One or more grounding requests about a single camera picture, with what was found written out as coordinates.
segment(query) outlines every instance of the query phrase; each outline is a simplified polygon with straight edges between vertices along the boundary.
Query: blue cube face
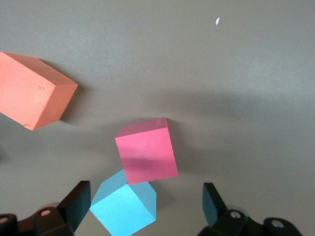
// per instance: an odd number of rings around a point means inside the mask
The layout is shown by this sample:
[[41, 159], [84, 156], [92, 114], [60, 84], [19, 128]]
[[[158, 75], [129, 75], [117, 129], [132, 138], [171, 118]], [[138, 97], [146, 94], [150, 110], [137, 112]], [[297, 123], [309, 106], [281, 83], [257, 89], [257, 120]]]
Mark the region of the blue cube face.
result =
[[96, 201], [93, 200], [90, 210], [111, 235], [130, 236], [156, 220], [157, 194], [149, 183], [125, 183], [111, 194], [105, 190], [108, 188], [104, 183], [97, 191]]

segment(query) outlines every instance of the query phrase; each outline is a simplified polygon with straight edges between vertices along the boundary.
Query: orange foam block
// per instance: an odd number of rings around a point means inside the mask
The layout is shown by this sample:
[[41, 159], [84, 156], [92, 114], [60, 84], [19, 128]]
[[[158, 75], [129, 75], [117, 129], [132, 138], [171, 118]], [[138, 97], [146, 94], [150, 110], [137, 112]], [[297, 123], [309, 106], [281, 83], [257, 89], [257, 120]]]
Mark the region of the orange foam block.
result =
[[38, 58], [0, 53], [0, 112], [27, 129], [60, 120], [77, 87]]
[[178, 175], [166, 118], [125, 126], [115, 141], [128, 184]]

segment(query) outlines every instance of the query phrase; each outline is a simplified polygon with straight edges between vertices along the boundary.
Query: foam block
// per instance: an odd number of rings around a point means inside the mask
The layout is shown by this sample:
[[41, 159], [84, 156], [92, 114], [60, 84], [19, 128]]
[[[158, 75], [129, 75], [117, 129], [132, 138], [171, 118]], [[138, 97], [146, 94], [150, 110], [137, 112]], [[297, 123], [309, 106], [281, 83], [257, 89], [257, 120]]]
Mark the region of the foam block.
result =
[[40, 59], [0, 53], [0, 112], [27, 129], [58, 121], [77, 87]]
[[128, 185], [124, 170], [104, 181], [91, 212], [113, 236], [130, 236], [157, 218], [157, 194], [149, 183]]
[[166, 118], [125, 126], [115, 140], [128, 184], [178, 175]]

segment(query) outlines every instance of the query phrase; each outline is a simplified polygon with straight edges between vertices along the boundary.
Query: gray surface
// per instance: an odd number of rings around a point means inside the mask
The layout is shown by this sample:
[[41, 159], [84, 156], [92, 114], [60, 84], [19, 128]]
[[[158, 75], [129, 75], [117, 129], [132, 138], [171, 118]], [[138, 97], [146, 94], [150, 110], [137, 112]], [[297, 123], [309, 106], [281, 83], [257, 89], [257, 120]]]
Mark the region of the gray surface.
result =
[[[94, 195], [122, 168], [120, 129], [167, 117], [179, 177], [152, 182], [157, 221], [135, 235], [196, 235], [205, 181], [259, 223], [282, 217], [314, 235], [314, 10], [313, 0], [2, 0], [0, 50], [38, 57], [80, 88], [37, 131], [0, 114], [0, 211], [23, 219], [82, 179]], [[88, 213], [76, 235], [109, 234]]]

